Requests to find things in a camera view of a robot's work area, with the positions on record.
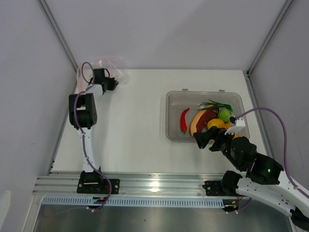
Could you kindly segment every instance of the plastic container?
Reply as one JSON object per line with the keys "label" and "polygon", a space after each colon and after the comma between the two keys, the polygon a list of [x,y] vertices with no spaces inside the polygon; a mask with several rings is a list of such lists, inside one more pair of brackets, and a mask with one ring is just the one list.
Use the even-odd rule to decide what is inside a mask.
{"label": "plastic container", "polygon": [[[238,116],[244,113],[244,108],[240,95],[237,93],[228,93],[224,91],[219,92],[200,92],[200,91],[188,91],[183,89],[182,91],[171,91],[166,95],[166,115],[165,115],[165,134],[174,142],[196,142],[195,138],[190,135],[190,124],[198,113],[199,106],[202,102],[209,102],[213,100],[215,102],[221,102],[230,104],[232,106],[234,115]],[[188,131],[183,133],[180,127],[180,117],[182,112],[190,108],[185,115]],[[249,129],[247,126],[246,117],[244,117],[246,127],[240,131],[241,136],[250,138]]]}

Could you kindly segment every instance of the white wall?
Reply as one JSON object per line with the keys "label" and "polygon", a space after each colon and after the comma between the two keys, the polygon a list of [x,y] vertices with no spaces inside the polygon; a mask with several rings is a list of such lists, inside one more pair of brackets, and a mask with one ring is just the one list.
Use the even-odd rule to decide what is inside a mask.
{"label": "white wall", "polygon": [[0,196],[3,232],[21,231],[37,175],[68,107],[74,72],[35,0],[0,1]]}
{"label": "white wall", "polygon": [[246,70],[285,0],[47,0],[78,62]]}
{"label": "white wall", "polygon": [[[309,1],[297,0],[262,61],[253,72],[260,106],[275,110],[288,133],[292,176],[309,188]],[[283,133],[279,122],[264,113],[274,155],[283,164]]]}

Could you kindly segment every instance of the red vegetable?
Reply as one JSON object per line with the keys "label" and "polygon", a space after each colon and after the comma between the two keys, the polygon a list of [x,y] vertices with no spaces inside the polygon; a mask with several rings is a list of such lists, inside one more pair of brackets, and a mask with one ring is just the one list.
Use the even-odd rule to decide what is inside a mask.
{"label": "red vegetable", "polygon": [[182,132],[187,131],[187,124],[185,122],[185,114],[190,110],[190,108],[185,109],[182,113],[182,116],[180,118],[180,128],[182,129]]}

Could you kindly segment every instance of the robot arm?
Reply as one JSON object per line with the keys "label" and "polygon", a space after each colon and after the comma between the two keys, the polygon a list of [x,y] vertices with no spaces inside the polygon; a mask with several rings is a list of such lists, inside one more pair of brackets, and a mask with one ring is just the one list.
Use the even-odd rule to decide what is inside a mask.
{"label": "robot arm", "polygon": [[[70,123],[76,128],[79,135],[80,144],[82,146],[83,171],[85,173],[93,172],[93,168],[89,165],[87,160],[89,160],[97,170],[100,169],[101,164],[100,156],[96,155],[98,152],[95,151],[93,140],[93,132],[98,119],[95,100],[100,98],[107,90],[115,90],[118,85],[118,81],[116,81],[115,78],[105,77],[104,69],[94,69],[94,76],[94,83],[92,84],[90,80],[91,84],[89,84],[84,93],[80,95],[69,95]],[[77,96],[76,116],[82,130],[78,128],[74,118],[74,102]]]}
{"label": "robot arm", "polygon": [[242,177],[227,171],[221,181],[222,190],[227,195],[237,193],[265,203],[290,217],[296,226],[309,231],[308,198],[290,183],[283,167],[273,158],[259,154],[256,145],[246,137],[234,139],[234,134],[245,126],[242,118],[236,120],[231,117],[230,121],[232,127],[228,130],[212,127],[207,132],[194,134],[199,148],[205,148],[213,139],[209,150],[221,151],[237,170],[246,172],[246,176]]}

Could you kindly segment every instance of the white table surface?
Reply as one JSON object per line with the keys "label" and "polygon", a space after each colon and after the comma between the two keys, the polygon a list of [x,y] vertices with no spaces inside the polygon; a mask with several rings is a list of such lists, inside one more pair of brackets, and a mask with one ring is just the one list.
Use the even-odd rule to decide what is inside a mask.
{"label": "white table surface", "polygon": [[[252,109],[242,71],[129,70],[130,81],[96,101],[95,142],[103,172],[222,174],[236,170],[220,153],[165,136],[166,94],[172,90],[235,92]],[[254,113],[247,115],[250,141],[266,154]],[[53,172],[81,171],[82,150],[67,120]]]}

